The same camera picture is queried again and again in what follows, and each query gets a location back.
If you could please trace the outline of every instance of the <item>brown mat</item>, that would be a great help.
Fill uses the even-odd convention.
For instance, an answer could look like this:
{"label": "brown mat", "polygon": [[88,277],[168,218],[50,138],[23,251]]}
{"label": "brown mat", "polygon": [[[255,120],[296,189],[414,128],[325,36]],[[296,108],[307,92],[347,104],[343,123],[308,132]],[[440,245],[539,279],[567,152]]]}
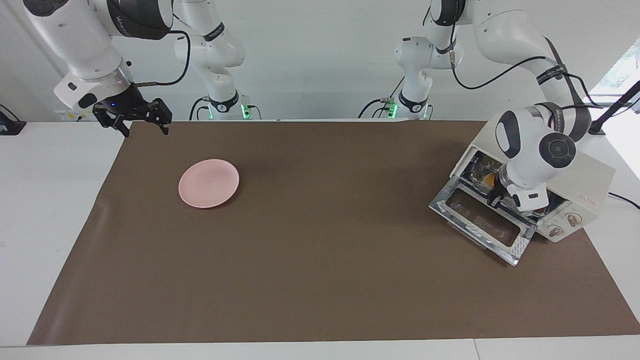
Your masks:
{"label": "brown mat", "polygon": [[[640,334],[584,231],[513,268],[428,209],[482,125],[136,123],[28,344]],[[241,188],[193,209],[208,158]]]}

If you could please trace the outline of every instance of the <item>black cable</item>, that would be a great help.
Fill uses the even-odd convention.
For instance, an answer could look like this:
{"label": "black cable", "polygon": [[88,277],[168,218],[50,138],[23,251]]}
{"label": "black cable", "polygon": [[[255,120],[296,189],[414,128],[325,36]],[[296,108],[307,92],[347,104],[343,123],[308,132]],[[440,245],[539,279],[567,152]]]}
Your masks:
{"label": "black cable", "polygon": [[202,109],[208,110],[209,107],[208,106],[201,106],[201,107],[198,108],[198,110],[196,111],[196,119],[198,121],[200,121],[200,110],[202,110]]}
{"label": "black cable", "polygon": [[429,6],[429,8],[427,9],[427,13],[424,14],[424,20],[422,20],[422,26],[424,26],[427,23],[427,17],[429,16],[430,11],[431,11],[431,6]]}
{"label": "black cable", "polygon": [[143,88],[146,86],[171,86],[181,82],[182,79],[184,79],[184,76],[187,74],[187,70],[189,70],[189,62],[191,61],[191,38],[189,37],[189,34],[187,34],[187,32],[183,30],[171,30],[169,31],[169,34],[183,34],[187,38],[187,61],[184,64],[184,70],[182,71],[182,74],[178,79],[171,81],[170,83],[158,83],[158,82],[152,81],[149,83],[135,84],[136,87]]}
{"label": "black cable", "polygon": [[592,135],[604,135],[602,131],[602,126],[607,120],[611,118],[611,115],[615,115],[624,105],[629,103],[637,94],[640,94],[640,81],[636,81],[636,83],[627,90],[616,102],[611,104],[611,107],[602,114],[598,120],[591,123],[591,127],[589,128],[589,133]]}
{"label": "black cable", "polygon": [[185,26],[186,26],[187,28],[189,28],[189,29],[193,29],[191,26],[189,26],[189,24],[187,24],[186,22],[182,21],[182,19],[180,19],[180,18],[178,17],[178,15],[176,15],[175,13],[173,13],[173,17],[175,17],[176,19],[178,19],[178,21],[179,21],[179,22],[181,22],[181,23],[182,23],[182,25],[185,25]]}
{"label": "black cable", "polygon": [[[458,13],[458,6],[460,5],[459,1],[456,1],[456,14]],[[451,26],[451,37],[449,39],[449,50],[453,49],[453,35],[456,32],[456,23],[458,22],[457,19],[454,18],[453,20],[453,26]],[[505,76],[508,72],[511,72],[512,70],[516,69],[517,67],[528,63],[529,61],[533,61],[533,60],[547,60],[546,56],[533,56],[531,58],[522,60],[521,62],[515,64],[514,66],[508,68],[507,70],[503,71],[502,73],[500,73],[498,76],[494,77],[493,79],[483,83],[482,85],[478,85],[478,86],[467,86],[465,84],[462,83],[462,81],[460,81],[460,78],[458,78],[458,74],[456,73],[456,64],[455,61],[452,62],[451,64],[451,71],[453,72],[453,77],[456,78],[456,81],[458,82],[458,84],[460,86],[462,86],[463,88],[467,89],[467,90],[477,90],[479,88],[483,88],[487,85],[489,85],[490,83],[493,83],[494,81],[498,80],[499,78],[501,78],[502,76]]]}
{"label": "black cable", "polygon": [[258,110],[258,116],[260,116],[260,120],[262,120],[262,112],[260,111],[259,107],[257,107],[256,105],[249,105],[249,106],[247,106],[247,108],[249,108],[249,109],[254,109],[255,108],[256,110]]}
{"label": "black cable", "polygon": [[547,127],[551,127],[551,124],[553,124],[555,122],[555,120],[556,120],[556,117],[553,115],[555,112],[553,110],[551,110],[551,108],[548,107],[544,102],[539,102],[536,105],[542,106],[543,108],[547,109],[551,113],[551,116],[549,116],[549,120],[547,122]]}
{"label": "black cable", "polygon": [[581,108],[587,108],[587,109],[602,109],[601,106],[593,106],[593,105],[589,105],[589,104],[575,104],[575,105],[569,105],[569,106],[565,106],[563,108],[560,108],[561,110],[569,110],[569,109],[581,109]]}
{"label": "black cable", "polygon": [[617,113],[615,115],[611,115],[611,117],[616,117],[618,115],[622,115],[622,114],[626,113],[627,111],[629,111],[629,109],[633,108],[638,103],[638,101],[640,101],[640,97],[636,101],[634,101],[633,104],[629,105],[628,108],[622,110],[621,112],[619,112],[619,113]]}
{"label": "black cable", "polygon": [[402,82],[404,81],[404,78],[405,77],[403,76],[402,79],[400,79],[400,82],[398,83],[398,85],[394,89],[394,92],[392,92],[391,95],[389,96],[391,99],[394,98],[394,95],[396,94],[396,91],[398,91],[398,89],[400,88],[400,85],[402,85]]}
{"label": "black cable", "polygon": [[613,196],[613,197],[617,197],[617,198],[618,198],[618,199],[620,199],[620,200],[626,201],[626,202],[628,202],[629,204],[631,204],[631,205],[635,206],[635,207],[636,207],[636,209],[640,210],[640,205],[638,205],[636,202],[633,202],[633,201],[631,201],[631,200],[627,199],[627,198],[626,198],[626,197],[624,197],[624,196],[620,196],[620,195],[615,194],[615,193],[609,193],[609,195],[611,195],[611,196]]}
{"label": "black cable", "polygon": [[0,104],[0,107],[2,107],[2,109],[5,109],[9,114],[11,114],[11,116],[13,116],[15,118],[16,121],[20,121],[20,118],[18,118],[17,116],[15,116],[15,114],[13,113],[13,111],[9,110],[9,108],[7,108],[6,106]]}
{"label": "black cable", "polygon": [[200,101],[206,101],[206,98],[201,97],[198,100],[196,100],[196,102],[193,103],[193,106],[191,107],[191,112],[189,113],[189,121],[193,120],[193,112],[196,111],[196,106],[200,104]]}
{"label": "black cable", "polygon": [[584,91],[584,93],[587,95],[587,99],[589,99],[589,102],[595,106],[599,106],[600,109],[604,107],[598,104],[597,102],[593,101],[593,99],[591,98],[591,95],[589,95],[589,90],[587,89],[587,85],[584,84],[584,80],[582,80],[580,76],[569,74],[569,73],[566,73],[565,76],[568,76],[569,78],[573,78],[573,79],[578,79],[578,81],[580,81],[580,85],[582,86],[582,91]]}
{"label": "black cable", "polygon": [[456,81],[458,82],[458,84],[460,86],[462,86],[463,88],[465,88],[467,90],[477,90],[479,88],[483,88],[483,87],[489,85],[490,83],[493,83],[494,81],[500,79],[502,76],[505,76],[508,72],[511,72],[512,70],[516,69],[517,67],[519,67],[519,66],[521,66],[521,65],[523,65],[525,63],[528,63],[529,61],[546,60],[546,59],[547,59],[546,56],[533,56],[532,58],[528,58],[528,59],[522,60],[521,62],[519,62],[519,63],[515,64],[514,66],[512,66],[512,67],[506,69],[505,71],[501,72],[498,76],[494,77],[493,79],[491,79],[491,80],[489,80],[489,81],[487,81],[487,82],[485,82],[485,83],[483,83],[481,85],[478,85],[478,86],[467,86],[467,85],[464,85],[460,81],[460,79],[458,78],[458,74],[456,73],[455,64],[451,64],[451,70],[453,71],[453,77],[456,78]]}
{"label": "black cable", "polygon": [[362,111],[361,111],[361,112],[360,112],[360,114],[358,115],[358,119],[361,119],[361,118],[362,118],[362,114],[364,114],[364,112],[365,112],[365,111],[367,111],[367,109],[368,109],[371,105],[375,104],[376,102],[384,102],[384,100],[382,100],[382,99],[376,99],[376,100],[371,101],[369,104],[367,104],[367,106],[365,106],[365,107],[364,107],[364,109],[362,109]]}
{"label": "black cable", "polygon": [[378,118],[380,118],[382,116],[382,114],[385,112],[385,110],[388,110],[386,107],[381,107],[380,109],[376,110],[373,112],[373,116],[371,117],[372,119],[376,117],[376,114],[378,111],[380,111],[380,115],[378,115]]}

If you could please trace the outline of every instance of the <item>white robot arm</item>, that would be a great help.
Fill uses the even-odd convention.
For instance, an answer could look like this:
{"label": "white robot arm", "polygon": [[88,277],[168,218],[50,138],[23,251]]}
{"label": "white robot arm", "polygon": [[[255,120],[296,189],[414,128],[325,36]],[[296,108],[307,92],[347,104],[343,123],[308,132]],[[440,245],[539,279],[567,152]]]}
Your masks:
{"label": "white robot arm", "polygon": [[[207,88],[209,109],[217,120],[243,119],[250,114],[247,96],[236,89],[226,68],[244,62],[242,43],[225,29],[213,0],[179,0],[185,23],[191,28],[191,66],[199,73]],[[186,62],[185,39],[175,43],[178,59]]]}
{"label": "white robot arm", "polygon": [[[455,30],[461,25],[473,25],[478,48],[489,60],[532,72],[547,99],[503,114],[496,139],[509,161],[500,170],[494,194],[498,198],[508,193],[520,211],[544,208],[548,205],[546,182],[571,165],[574,142],[587,133],[591,115],[551,41],[535,30],[518,3],[511,0],[432,0],[424,22],[426,38],[417,38],[417,45],[406,39],[399,45],[403,49],[422,48],[421,53],[410,51],[405,59],[405,51],[396,49],[409,84],[416,83],[416,74],[424,75],[415,72],[416,67],[421,71],[453,70],[460,82],[455,74],[461,59]],[[463,86],[470,90],[481,87]],[[414,113],[404,106],[402,97],[422,101],[431,86],[423,83],[419,91],[415,87],[405,85],[408,89],[400,91],[399,113]]]}
{"label": "white robot arm", "polygon": [[123,120],[157,124],[164,134],[172,113],[161,99],[144,100],[111,36],[160,39],[172,25],[172,1],[23,0],[27,16],[69,73],[54,89],[69,108],[93,106],[103,127],[128,136]]}

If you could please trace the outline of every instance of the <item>green indicator light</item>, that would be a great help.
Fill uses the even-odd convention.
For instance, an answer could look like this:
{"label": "green indicator light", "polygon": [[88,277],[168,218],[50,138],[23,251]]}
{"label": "green indicator light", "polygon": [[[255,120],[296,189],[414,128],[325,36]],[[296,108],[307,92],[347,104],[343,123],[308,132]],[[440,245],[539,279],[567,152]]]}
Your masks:
{"label": "green indicator light", "polygon": [[249,112],[249,109],[246,107],[246,105],[242,104],[242,112],[243,112],[243,116],[245,119],[250,119],[251,118],[251,112]]}
{"label": "green indicator light", "polygon": [[432,115],[433,115],[433,106],[427,105],[427,110],[424,112],[422,118],[431,120]]}
{"label": "green indicator light", "polygon": [[394,103],[391,106],[391,110],[389,111],[389,118],[390,119],[395,119],[396,118],[396,113],[398,112],[398,105],[396,103]]}

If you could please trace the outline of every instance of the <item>robot end effector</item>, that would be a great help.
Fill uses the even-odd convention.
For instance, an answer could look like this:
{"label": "robot end effector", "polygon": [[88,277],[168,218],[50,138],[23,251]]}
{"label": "robot end effector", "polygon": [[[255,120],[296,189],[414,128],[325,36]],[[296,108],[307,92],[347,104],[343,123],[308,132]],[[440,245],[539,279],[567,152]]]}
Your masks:
{"label": "robot end effector", "polygon": [[133,83],[128,64],[110,36],[158,40],[172,25],[172,1],[154,1],[144,16],[128,0],[23,0],[27,16],[49,47],[64,59],[69,73],[54,93],[69,108],[93,106],[103,127],[129,136],[124,120],[144,120],[168,134],[172,113],[162,99],[144,100]]}
{"label": "robot end effector", "polygon": [[542,209],[549,204],[547,181],[575,159],[575,142],[569,136],[542,126],[535,107],[505,112],[495,128],[495,139],[509,161],[500,167],[490,206],[509,195],[518,210]]}

